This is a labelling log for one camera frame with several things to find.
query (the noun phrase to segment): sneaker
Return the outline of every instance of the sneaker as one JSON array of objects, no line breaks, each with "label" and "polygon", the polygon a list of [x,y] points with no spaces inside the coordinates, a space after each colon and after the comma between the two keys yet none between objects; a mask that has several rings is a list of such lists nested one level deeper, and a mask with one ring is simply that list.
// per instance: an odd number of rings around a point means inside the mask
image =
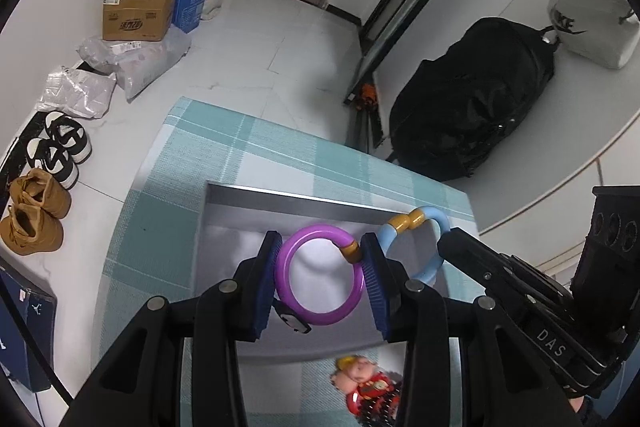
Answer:
[{"label": "sneaker", "polygon": [[52,111],[45,119],[44,130],[50,139],[66,149],[75,163],[82,163],[89,158],[91,142],[78,121],[60,111]]},{"label": "sneaker", "polygon": [[71,196],[52,174],[42,169],[31,169],[9,185],[9,194],[14,203],[39,206],[56,219],[66,216],[71,206]]},{"label": "sneaker", "polygon": [[62,145],[46,138],[33,138],[27,144],[27,162],[53,174],[60,185],[69,190],[78,180],[78,167]]},{"label": "sneaker", "polygon": [[62,245],[62,225],[39,206],[9,205],[9,215],[0,221],[0,237],[18,255],[53,252]]}]

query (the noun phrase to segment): checkered tablecloth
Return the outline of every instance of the checkered tablecloth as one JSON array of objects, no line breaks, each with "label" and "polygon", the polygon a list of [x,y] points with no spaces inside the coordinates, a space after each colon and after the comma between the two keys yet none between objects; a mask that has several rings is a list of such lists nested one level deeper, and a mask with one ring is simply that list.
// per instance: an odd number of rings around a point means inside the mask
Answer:
[{"label": "checkered tablecloth", "polygon": [[[207,180],[401,212],[428,204],[444,211],[453,226],[474,229],[466,195],[447,185],[336,143],[181,98],[136,175],[111,238],[94,322],[94,363],[148,298],[193,296],[194,240]],[[452,266],[445,271],[451,296],[480,295]],[[366,355],[401,370],[397,353],[390,353],[394,348],[383,346]],[[250,424],[355,426],[344,398],[329,384],[332,370],[332,360],[243,364]],[[188,351],[183,371],[182,424],[188,425]]]}]

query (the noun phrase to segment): open box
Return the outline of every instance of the open box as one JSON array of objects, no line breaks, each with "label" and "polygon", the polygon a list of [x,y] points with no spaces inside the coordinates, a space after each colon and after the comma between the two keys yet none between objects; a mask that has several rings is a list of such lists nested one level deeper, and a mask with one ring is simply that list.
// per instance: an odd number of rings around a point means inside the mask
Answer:
[{"label": "open box", "polygon": [[[233,277],[243,259],[255,257],[269,230],[279,232],[284,241],[302,227],[328,223],[351,233],[359,242],[362,234],[375,232],[395,214],[360,204],[208,182],[196,232],[195,294],[201,295],[210,286]],[[401,261],[412,275],[434,255],[437,237],[437,226],[428,221],[399,235],[388,256]],[[353,269],[330,241],[314,239],[293,257],[290,282],[304,307],[327,312],[346,300],[353,284]],[[435,287],[446,295],[443,277],[436,279]],[[293,362],[357,352],[382,342],[364,291],[347,318],[331,326],[312,327],[306,335],[291,330],[272,309],[260,340],[255,344],[238,343],[238,355],[251,362]]]}]

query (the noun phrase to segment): black and white sneaker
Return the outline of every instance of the black and white sneaker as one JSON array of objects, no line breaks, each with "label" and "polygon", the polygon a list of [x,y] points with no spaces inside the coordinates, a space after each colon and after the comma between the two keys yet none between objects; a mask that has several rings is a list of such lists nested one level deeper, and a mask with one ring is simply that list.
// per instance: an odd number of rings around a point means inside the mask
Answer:
[{"label": "black and white sneaker", "polygon": [[78,167],[62,145],[47,138],[33,138],[27,144],[27,162],[53,174],[53,177],[69,190],[78,181]]},{"label": "black and white sneaker", "polygon": [[44,130],[50,139],[58,142],[76,163],[82,163],[91,154],[91,142],[84,127],[60,111],[53,111],[45,119]]}]

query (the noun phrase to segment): black bag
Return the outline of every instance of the black bag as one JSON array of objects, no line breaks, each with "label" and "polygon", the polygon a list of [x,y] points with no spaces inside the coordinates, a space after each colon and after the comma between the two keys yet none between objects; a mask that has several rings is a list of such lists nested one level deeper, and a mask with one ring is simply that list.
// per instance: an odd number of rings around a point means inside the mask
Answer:
[{"label": "black bag", "polygon": [[445,55],[423,60],[389,117],[400,165],[438,181],[473,174],[553,76],[549,30],[480,19]]}]

